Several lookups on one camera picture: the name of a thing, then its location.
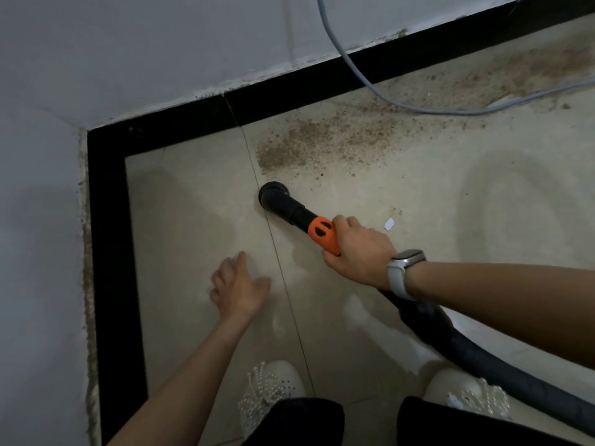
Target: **black tile border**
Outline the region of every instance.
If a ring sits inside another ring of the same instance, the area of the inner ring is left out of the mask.
[[[378,82],[595,12],[595,0],[520,0],[353,53]],[[146,401],[130,206],[124,159],[325,100],[362,84],[341,58],[89,131],[102,441]]]

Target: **smartwatch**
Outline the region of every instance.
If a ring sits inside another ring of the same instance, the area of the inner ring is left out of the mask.
[[[387,264],[389,271],[390,290],[403,299],[415,300],[405,288],[405,272],[420,261],[425,261],[425,254],[421,250],[411,248],[397,254],[389,264]]]

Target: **gray cable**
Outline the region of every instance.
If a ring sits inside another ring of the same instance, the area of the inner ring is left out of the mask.
[[[575,82],[572,84],[567,84],[560,87],[555,87],[554,89],[548,89],[540,92],[536,92],[532,95],[526,97],[519,97],[513,100],[510,100],[505,103],[496,104],[494,106],[485,107],[482,109],[472,109],[470,111],[461,111],[461,110],[450,110],[450,109],[432,109],[432,108],[424,108],[420,106],[412,106],[410,104],[405,104],[403,102],[399,102],[398,100],[392,100],[386,95],[384,95],[374,84],[368,81],[368,79],[359,71],[355,64],[343,48],[343,46],[339,43],[337,36],[335,36],[331,26],[328,24],[328,16],[327,16],[327,8],[324,6],[324,0],[316,0],[318,2],[318,10],[320,11],[320,18],[323,21],[324,30],[327,32],[328,38],[331,39],[334,47],[337,49],[339,54],[343,57],[349,68],[353,71],[356,77],[364,83],[368,89],[370,89],[374,94],[376,94],[379,98],[384,100],[389,104],[394,104],[402,109],[407,109],[409,111],[417,112],[420,114],[434,114],[434,115],[445,115],[445,116],[481,116],[484,114],[491,114],[493,112],[502,111],[503,109],[510,108],[512,106],[516,106],[518,104],[530,102],[531,100],[535,100],[536,98],[544,97],[549,94],[555,94],[557,92],[568,91],[570,89],[576,89],[579,87],[591,86],[595,85],[595,78],[590,78],[589,80],[584,80],[580,82]]]

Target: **orange handle grip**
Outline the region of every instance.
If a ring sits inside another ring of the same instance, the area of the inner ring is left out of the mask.
[[[337,231],[334,224],[326,217],[316,217],[308,226],[308,236],[320,244],[324,250],[339,256]]]

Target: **wall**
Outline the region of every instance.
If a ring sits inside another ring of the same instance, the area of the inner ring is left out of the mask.
[[[510,0],[326,1],[355,49]],[[79,128],[336,53],[315,0],[0,0],[0,51],[2,442],[85,444]]]
[[[508,1],[326,3],[357,48]],[[336,56],[316,0],[2,0],[0,38],[4,92],[86,128]]]

